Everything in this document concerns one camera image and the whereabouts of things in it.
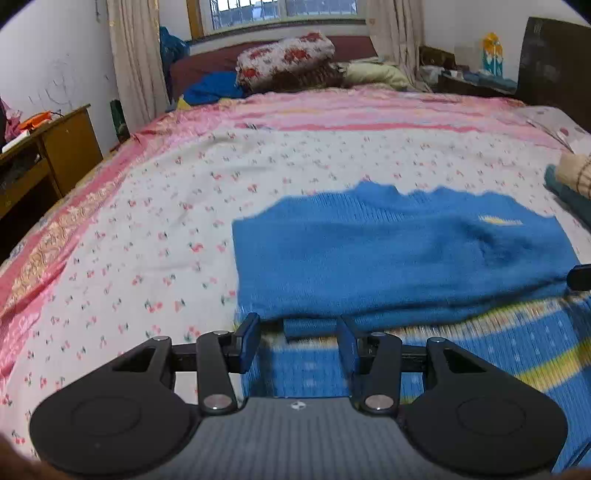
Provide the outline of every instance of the window sill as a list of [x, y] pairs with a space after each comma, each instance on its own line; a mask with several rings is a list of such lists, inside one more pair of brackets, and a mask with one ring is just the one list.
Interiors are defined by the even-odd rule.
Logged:
[[365, 25], [365, 19], [361, 17], [354, 17], [352, 15], [348, 15], [346, 17], [329, 17], [327, 15], [318, 15], [314, 18], [293, 17], [292, 20], [286, 21], [272, 20], [268, 22], [258, 22], [256, 24], [238, 25], [236, 27], [224, 28], [187, 43], [192, 46], [205, 43], [210, 40], [215, 40], [217, 38], [230, 37], [233, 35], [257, 32], [261, 30], [272, 30], [275, 28], [285, 27], [307, 27], [314, 25]]

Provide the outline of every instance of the cabinet door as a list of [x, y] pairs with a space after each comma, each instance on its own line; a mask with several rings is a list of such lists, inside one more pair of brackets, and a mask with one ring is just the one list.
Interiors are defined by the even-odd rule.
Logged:
[[62, 195], [103, 159], [85, 109], [50, 128], [43, 143]]

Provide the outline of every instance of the yellow-green pillow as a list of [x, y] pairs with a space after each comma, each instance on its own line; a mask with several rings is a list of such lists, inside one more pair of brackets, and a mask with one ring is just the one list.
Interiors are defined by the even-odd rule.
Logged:
[[410, 86], [406, 75], [394, 65], [350, 63], [343, 78], [343, 85], [350, 87], [364, 83], [385, 83], [396, 90]]

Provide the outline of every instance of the black cable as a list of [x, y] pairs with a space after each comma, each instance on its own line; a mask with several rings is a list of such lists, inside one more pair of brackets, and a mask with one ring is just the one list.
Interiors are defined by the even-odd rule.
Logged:
[[591, 449], [591, 437], [587, 439], [587, 441], [582, 444], [578, 449], [576, 449], [573, 453], [573, 456], [569, 459], [569, 461], [566, 463], [566, 467], [564, 467], [564, 469], [566, 470], [567, 468], [572, 468], [577, 466], [580, 461], [585, 458], [585, 455], [587, 455], [587, 453], [589, 452], [589, 450]]

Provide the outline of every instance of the beige curtain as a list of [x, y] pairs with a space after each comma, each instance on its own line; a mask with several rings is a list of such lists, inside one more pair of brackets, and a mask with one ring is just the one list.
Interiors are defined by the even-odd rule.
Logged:
[[119, 100], [130, 132], [168, 106], [160, 59], [158, 0], [108, 0]]
[[366, 22], [378, 56], [403, 67], [413, 81], [423, 43], [421, 0], [367, 0]]

